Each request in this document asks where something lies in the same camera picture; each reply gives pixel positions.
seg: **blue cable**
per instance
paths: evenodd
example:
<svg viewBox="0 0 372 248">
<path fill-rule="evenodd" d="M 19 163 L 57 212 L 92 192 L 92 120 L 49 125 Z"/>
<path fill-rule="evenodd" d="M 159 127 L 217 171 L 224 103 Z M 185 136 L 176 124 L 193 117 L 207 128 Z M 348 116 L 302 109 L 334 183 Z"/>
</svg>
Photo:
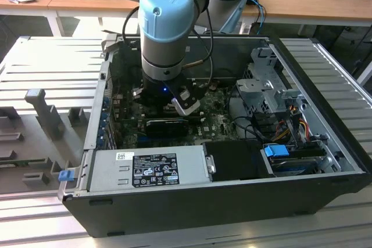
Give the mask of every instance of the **blue cable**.
<svg viewBox="0 0 372 248">
<path fill-rule="evenodd" d="M 257 31 L 257 34 L 260 34 L 260 31 L 261 31 L 261 28 L 262 28 L 262 24 L 263 24 L 263 10 L 262 10 L 262 6 L 261 4 L 259 4 L 257 1 L 255 0 L 250 0 L 252 1 L 254 4 L 257 5 L 257 7 L 260 9 L 260 13 L 261 13 L 261 23 L 260 23 L 260 28 L 258 29 Z"/>
</svg>

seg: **blue latch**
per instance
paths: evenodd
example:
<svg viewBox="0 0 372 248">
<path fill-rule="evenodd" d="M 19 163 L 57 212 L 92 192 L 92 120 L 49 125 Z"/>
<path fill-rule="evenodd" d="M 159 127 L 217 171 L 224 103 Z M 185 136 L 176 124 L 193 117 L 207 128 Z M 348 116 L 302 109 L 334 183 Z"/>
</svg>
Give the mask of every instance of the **blue latch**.
<svg viewBox="0 0 372 248">
<path fill-rule="evenodd" d="M 288 149 L 285 145 L 269 145 L 264 151 L 267 157 L 289 156 Z"/>
<path fill-rule="evenodd" d="M 58 180 L 61 181 L 74 181 L 74 170 L 60 171 Z"/>
</svg>

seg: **robotic arm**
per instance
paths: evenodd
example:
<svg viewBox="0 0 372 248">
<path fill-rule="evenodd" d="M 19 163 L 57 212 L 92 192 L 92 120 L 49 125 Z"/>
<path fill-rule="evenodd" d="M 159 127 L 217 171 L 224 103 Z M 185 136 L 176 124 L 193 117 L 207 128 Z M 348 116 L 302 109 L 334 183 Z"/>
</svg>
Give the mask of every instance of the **robotic arm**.
<svg viewBox="0 0 372 248">
<path fill-rule="evenodd" d="M 189 115 L 199 107 L 203 93 L 199 88 L 193 88 L 181 72 L 188 35 L 198 19 L 198 24 L 208 26 L 205 11 L 211 6 L 215 11 L 213 29 L 231 32 L 246 0 L 132 1 L 139 2 L 144 76 L 144 87 L 137 95 L 146 91 L 159 102 L 170 96 L 177 112 L 182 116 Z"/>
</svg>

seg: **yellow wire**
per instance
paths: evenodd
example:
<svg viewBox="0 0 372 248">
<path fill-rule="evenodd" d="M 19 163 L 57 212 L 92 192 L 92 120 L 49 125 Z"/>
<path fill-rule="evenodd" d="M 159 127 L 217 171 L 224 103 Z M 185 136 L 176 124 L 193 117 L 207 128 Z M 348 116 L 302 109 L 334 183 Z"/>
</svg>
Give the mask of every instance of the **yellow wire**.
<svg viewBox="0 0 372 248">
<path fill-rule="evenodd" d="M 300 124 L 302 124 L 304 126 L 303 129 L 305 130 L 305 137 L 307 139 L 307 125 L 305 124 L 305 122 L 302 122 L 302 121 L 300 121 Z"/>
<path fill-rule="evenodd" d="M 273 139 L 273 142 L 281 139 L 282 137 L 285 136 L 285 134 L 287 134 L 289 132 L 289 129 L 285 130 L 282 134 L 280 134 L 279 136 L 277 136 L 275 139 Z"/>
</svg>

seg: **barcode sticker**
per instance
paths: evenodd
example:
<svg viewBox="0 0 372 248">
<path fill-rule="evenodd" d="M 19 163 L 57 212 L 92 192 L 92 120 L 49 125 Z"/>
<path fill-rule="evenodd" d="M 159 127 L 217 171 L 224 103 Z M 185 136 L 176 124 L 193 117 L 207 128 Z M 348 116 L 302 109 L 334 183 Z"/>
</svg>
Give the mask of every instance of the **barcode sticker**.
<svg viewBox="0 0 372 248">
<path fill-rule="evenodd" d="M 116 160 L 133 160 L 134 152 L 117 152 Z"/>
</svg>

